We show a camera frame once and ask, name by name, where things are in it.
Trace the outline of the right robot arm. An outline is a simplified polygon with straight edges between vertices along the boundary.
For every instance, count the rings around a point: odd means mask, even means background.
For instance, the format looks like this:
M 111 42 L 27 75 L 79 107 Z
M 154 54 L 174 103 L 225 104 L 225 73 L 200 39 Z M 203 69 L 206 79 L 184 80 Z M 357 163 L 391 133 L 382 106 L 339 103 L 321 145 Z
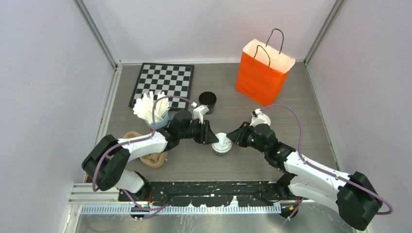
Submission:
M 240 147 L 261 152 L 269 165 L 284 173 L 276 183 L 283 199 L 298 196 L 313 200 L 334 210 L 360 231 L 367 228 L 382 207 L 382 201 L 366 192 L 376 190 L 364 174 L 340 172 L 299 156 L 295 148 L 280 142 L 267 124 L 251 126 L 244 122 L 227 138 Z

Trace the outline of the white cup lid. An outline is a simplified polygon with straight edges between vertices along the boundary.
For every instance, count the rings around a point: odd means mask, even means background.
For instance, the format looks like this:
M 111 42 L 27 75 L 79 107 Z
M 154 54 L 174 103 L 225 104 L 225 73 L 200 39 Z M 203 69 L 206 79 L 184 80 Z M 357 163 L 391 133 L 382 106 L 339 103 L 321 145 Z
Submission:
M 271 125 L 271 119 L 265 113 L 260 113 L 257 116 L 257 124 L 266 124 L 266 125 L 270 126 Z

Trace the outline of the white sip lid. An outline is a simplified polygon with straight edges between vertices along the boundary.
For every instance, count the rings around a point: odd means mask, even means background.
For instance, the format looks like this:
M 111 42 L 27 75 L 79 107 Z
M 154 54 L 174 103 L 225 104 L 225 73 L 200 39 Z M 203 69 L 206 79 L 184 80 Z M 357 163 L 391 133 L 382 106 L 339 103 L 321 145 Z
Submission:
M 215 150 L 231 150 L 232 148 L 232 141 L 227 137 L 226 133 L 216 133 L 215 134 L 219 142 L 211 144 L 213 151 Z

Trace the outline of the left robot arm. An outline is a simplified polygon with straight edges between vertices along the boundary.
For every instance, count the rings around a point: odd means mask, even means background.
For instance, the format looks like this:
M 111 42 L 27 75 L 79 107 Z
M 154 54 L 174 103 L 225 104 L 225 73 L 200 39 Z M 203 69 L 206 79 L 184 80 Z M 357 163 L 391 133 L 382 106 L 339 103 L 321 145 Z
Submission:
M 116 139 L 111 134 L 104 136 L 81 167 L 93 179 L 95 189 L 117 188 L 143 201 L 149 195 L 148 181 L 140 173 L 128 171 L 126 165 L 145 155 L 169 151 L 182 139 L 193 139 L 205 145 L 219 142 L 208 120 L 193 119 L 192 113 L 184 110 L 151 134 L 128 139 Z

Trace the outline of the black paper cup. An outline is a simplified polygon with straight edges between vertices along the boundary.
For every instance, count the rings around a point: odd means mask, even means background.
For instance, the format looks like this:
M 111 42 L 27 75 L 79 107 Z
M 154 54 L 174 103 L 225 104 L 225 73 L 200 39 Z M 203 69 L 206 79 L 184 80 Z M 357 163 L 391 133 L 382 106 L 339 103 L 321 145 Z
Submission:
M 199 103 L 201 105 L 206 105 L 208 107 L 207 114 L 211 114 L 214 111 L 215 104 L 217 102 L 217 97 L 213 92 L 205 91 L 199 95 Z
M 225 156 L 229 153 L 229 150 L 215 150 L 214 153 L 218 156 Z

